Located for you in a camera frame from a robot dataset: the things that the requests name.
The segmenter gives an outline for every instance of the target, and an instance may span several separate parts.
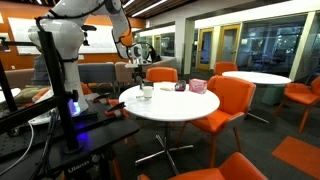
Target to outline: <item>round white table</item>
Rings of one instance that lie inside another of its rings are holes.
[[[280,84],[288,84],[291,82],[291,79],[279,75],[261,73],[261,72],[250,72],[250,71],[227,71],[222,73],[223,76],[240,78],[255,84],[266,84],[266,85],[280,85]],[[248,113],[248,115],[255,117],[261,121],[269,123],[269,121],[256,116],[252,113]]]
[[[168,122],[189,121],[205,117],[219,107],[220,101],[211,91],[206,91],[204,94],[197,94],[189,91],[189,86],[187,85],[186,90],[180,92],[173,90],[174,85],[175,83],[170,82],[154,83],[151,98],[144,98],[140,87],[135,86],[124,91],[120,95],[119,101],[125,102],[125,109],[132,114],[148,120],[165,122],[164,142],[159,135],[156,136],[163,146],[163,150],[137,160],[136,165],[144,160],[165,153],[177,175],[179,173],[171,158],[170,151],[192,148],[193,146],[169,148],[167,142],[170,139]],[[171,88],[172,90],[166,91],[161,88]]]
[[[21,89],[19,88],[13,88],[11,89],[11,93],[12,93],[12,96],[15,97],[17,96],[19,93],[21,92]],[[6,101],[6,98],[4,97],[4,94],[3,94],[3,91],[2,89],[0,90],[0,103]]]

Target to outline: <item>carpet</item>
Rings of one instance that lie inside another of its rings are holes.
[[[272,155],[320,179],[320,148],[288,136]]]

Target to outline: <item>pink box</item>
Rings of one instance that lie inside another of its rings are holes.
[[[189,80],[189,91],[204,94],[207,90],[208,81],[201,79],[190,79]]]

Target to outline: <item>white tabletop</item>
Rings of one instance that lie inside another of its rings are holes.
[[[244,79],[255,84],[288,84],[291,79],[268,73],[249,72],[249,71],[228,71],[222,73],[223,76]]]
[[[173,88],[175,83],[154,83],[152,98],[137,98],[143,92],[139,86],[124,91],[120,102],[132,114],[157,121],[187,121],[205,117],[215,111],[220,104],[219,98],[211,91],[197,94],[189,91],[165,91],[161,87]]]
[[[12,93],[12,96],[15,97],[16,95],[18,95],[20,93],[21,89],[19,88],[13,88],[11,89],[11,93]],[[4,94],[3,94],[3,91],[1,90],[0,91],[0,103],[6,101],[6,98],[4,97]]]

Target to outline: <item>ceiling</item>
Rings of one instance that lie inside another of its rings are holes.
[[[40,5],[38,0],[6,0],[9,2],[17,2],[17,3],[24,3],[24,4],[33,4],[33,5]],[[59,0],[41,0],[42,6],[49,6],[53,7]],[[122,4],[126,4],[130,0],[121,0]],[[135,0],[133,3],[128,5],[124,10],[128,17],[132,17],[135,13],[147,8],[161,0]],[[147,19],[153,16],[159,15],[161,13],[165,13],[172,9],[176,9],[178,7],[184,6],[186,4],[195,2],[198,0],[166,0],[164,3],[161,3],[159,6],[154,7],[140,15],[135,16],[136,18]]]

